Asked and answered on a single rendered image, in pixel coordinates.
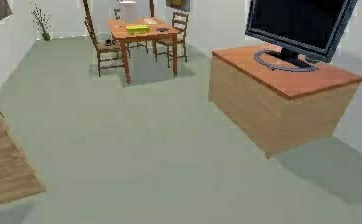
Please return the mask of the wooden television cabinet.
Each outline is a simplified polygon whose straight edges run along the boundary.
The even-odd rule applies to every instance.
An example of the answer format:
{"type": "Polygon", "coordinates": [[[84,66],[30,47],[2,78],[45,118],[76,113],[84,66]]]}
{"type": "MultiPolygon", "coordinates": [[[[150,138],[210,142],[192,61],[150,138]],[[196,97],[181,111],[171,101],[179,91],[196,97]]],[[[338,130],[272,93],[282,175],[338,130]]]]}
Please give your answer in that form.
{"type": "Polygon", "coordinates": [[[333,134],[362,76],[319,63],[313,72],[270,70],[254,59],[272,45],[212,52],[209,100],[267,157],[333,134]]]}

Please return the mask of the dark framed wall picture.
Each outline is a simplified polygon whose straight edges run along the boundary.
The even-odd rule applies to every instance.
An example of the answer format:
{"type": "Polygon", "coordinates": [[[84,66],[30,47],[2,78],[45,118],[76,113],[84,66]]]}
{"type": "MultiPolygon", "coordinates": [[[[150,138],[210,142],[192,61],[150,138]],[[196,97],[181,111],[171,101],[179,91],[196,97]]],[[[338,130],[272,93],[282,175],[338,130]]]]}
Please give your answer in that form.
{"type": "Polygon", "coordinates": [[[8,0],[0,0],[0,21],[12,15],[8,0]]]}

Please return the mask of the black television set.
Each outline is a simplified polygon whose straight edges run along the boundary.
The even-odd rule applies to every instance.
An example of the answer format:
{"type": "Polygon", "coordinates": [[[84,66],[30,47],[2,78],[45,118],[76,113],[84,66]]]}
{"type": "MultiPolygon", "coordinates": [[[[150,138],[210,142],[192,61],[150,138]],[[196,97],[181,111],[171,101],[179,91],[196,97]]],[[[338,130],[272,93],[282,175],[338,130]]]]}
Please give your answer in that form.
{"type": "Polygon", "coordinates": [[[250,0],[245,34],[279,46],[266,53],[289,63],[289,72],[312,72],[329,63],[358,0],[250,0]]]}

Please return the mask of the yellow green box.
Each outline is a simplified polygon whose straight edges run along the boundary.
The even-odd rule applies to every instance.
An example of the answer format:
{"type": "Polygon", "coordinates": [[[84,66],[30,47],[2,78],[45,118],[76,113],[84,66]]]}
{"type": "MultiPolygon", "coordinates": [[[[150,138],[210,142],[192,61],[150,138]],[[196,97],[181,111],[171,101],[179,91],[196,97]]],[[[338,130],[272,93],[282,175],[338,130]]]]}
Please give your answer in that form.
{"type": "Polygon", "coordinates": [[[130,35],[145,34],[150,31],[150,26],[145,24],[127,25],[126,30],[130,35]]]}

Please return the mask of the orange wooden dining table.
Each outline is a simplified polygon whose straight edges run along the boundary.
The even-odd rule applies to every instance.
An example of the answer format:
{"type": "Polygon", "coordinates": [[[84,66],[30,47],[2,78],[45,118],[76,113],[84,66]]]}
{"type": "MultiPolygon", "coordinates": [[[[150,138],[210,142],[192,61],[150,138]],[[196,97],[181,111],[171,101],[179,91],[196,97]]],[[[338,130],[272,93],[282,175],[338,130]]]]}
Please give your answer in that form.
{"type": "Polygon", "coordinates": [[[125,63],[125,77],[126,82],[128,84],[131,83],[130,73],[129,73],[129,61],[128,61],[128,54],[126,43],[127,42],[136,42],[136,41],[151,41],[153,46],[153,52],[156,52],[156,41],[161,39],[170,39],[171,46],[172,46],[172,65],[173,65],[173,75],[176,76],[178,72],[178,62],[177,62],[177,53],[178,53],[178,45],[177,45],[177,36],[180,34],[180,31],[174,28],[172,25],[166,23],[165,21],[151,17],[157,21],[158,24],[149,25],[150,31],[145,34],[139,35],[130,35],[127,30],[127,25],[138,25],[144,24],[144,18],[140,18],[134,23],[127,23],[124,20],[108,20],[108,26],[113,38],[120,43],[121,54],[122,54],[122,61],[125,63]],[[167,32],[157,32],[157,28],[168,28],[167,32]]]}

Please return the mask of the gold framed wall picture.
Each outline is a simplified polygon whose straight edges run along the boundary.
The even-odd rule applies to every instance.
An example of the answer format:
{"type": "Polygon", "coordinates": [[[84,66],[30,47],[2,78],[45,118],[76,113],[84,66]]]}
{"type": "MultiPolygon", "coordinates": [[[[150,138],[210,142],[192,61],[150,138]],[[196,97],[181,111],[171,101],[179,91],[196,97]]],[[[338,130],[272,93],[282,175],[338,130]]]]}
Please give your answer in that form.
{"type": "Polygon", "coordinates": [[[189,12],[190,0],[166,0],[166,6],[183,12],[189,12]]]}

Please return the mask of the light wooden cabinet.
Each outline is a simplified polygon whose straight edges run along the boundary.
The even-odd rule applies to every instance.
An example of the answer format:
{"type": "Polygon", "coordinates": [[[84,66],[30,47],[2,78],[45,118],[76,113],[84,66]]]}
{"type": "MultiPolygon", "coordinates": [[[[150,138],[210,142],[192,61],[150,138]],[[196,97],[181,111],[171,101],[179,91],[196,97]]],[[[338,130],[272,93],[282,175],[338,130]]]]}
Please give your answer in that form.
{"type": "Polygon", "coordinates": [[[46,191],[0,111],[0,205],[46,191]]]}

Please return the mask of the white bin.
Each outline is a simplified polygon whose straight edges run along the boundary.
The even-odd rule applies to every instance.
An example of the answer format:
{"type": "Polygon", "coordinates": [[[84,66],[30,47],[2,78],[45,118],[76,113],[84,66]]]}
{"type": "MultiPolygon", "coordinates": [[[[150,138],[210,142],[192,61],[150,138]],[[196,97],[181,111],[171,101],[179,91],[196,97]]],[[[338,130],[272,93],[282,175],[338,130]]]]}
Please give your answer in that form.
{"type": "Polygon", "coordinates": [[[137,2],[135,0],[121,0],[120,9],[121,18],[125,22],[132,23],[137,19],[137,2]]]}

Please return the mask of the house plant in green pot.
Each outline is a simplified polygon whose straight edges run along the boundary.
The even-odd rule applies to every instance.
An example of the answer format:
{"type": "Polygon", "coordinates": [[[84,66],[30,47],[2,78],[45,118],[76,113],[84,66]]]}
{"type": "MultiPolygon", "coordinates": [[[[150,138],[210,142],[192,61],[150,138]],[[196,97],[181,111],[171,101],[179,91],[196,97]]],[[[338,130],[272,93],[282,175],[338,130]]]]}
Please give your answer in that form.
{"type": "Polygon", "coordinates": [[[51,36],[49,34],[49,29],[51,28],[50,15],[46,14],[40,7],[34,5],[33,10],[31,11],[33,15],[33,22],[36,25],[37,30],[41,33],[42,38],[45,41],[50,41],[51,36]]]}

